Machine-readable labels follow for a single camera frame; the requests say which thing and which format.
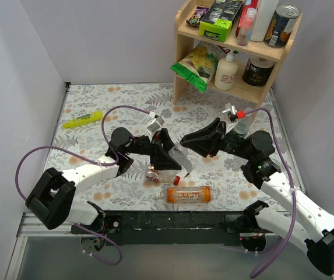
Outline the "small black-cap clear bottle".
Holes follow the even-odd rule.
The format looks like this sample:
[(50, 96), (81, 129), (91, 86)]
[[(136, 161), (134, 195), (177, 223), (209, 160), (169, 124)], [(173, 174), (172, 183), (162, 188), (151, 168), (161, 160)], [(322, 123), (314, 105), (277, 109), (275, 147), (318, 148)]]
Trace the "small black-cap clear bottle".
[(192, 163), (187, 157), (188, 149), (183, 147), (180, 143), (177, 143), (169, 150), (168, 154), (186, 170), (187, 173), (185, 177), (188, 177), (193, 171)]

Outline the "clear green-label water bottle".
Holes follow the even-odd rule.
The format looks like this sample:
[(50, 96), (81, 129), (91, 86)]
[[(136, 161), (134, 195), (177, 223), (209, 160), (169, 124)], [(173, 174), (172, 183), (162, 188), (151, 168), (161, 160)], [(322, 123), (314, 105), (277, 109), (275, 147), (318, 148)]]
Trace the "clear green-label water bottle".
[(238, 134), (240, 138), (245, 138), (248, 135), (251, 124), (252, 115), (248, 114), (244, 118), (238, 120), (238, 123), (234, 127), (233, 131)]

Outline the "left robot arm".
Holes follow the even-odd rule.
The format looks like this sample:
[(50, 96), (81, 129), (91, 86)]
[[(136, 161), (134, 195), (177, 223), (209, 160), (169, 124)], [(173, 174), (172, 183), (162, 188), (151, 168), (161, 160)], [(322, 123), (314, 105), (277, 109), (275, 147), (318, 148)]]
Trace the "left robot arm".
[(156, 131), (152, 138), (133, 136), (126, 128), (117, 128), (111, 134), (108, 151), (98, 161), (63, 171), (47, 169), (26, 198), (25, 205), (47, 229), (67, 222), (79, 223), (89, 232), (98, 233), (104, 226), (104, 211), (92, 202), (75, 202), (74, 196), (123, 175), (133, 163), (131, 153), (148, 155), (157, 171), (179, 171), (181, 165), (168, 153), (173, 147), (165, 128)]

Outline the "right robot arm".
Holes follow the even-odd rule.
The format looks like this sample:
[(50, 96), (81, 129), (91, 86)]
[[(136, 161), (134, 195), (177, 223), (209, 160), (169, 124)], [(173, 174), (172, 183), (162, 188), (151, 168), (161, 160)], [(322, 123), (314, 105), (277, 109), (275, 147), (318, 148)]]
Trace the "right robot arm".
[(268, 132), (256, 131), (242, 139), (232, 126), (216, 118), (207, 127), (184, 136), (181, 145), (207, 157), (219, 151), (247, 160), (241, 166), (247, 181), (272, 197), (291, 218), (270, 211), (258, 201), (244, 210), (244, 226), (251, 232), (261, 228), (290, 241), (304, 251), (313, 266), (325, 275), (334, 274), (334, 216), (294, 186), (270, 155), (275, 152)]

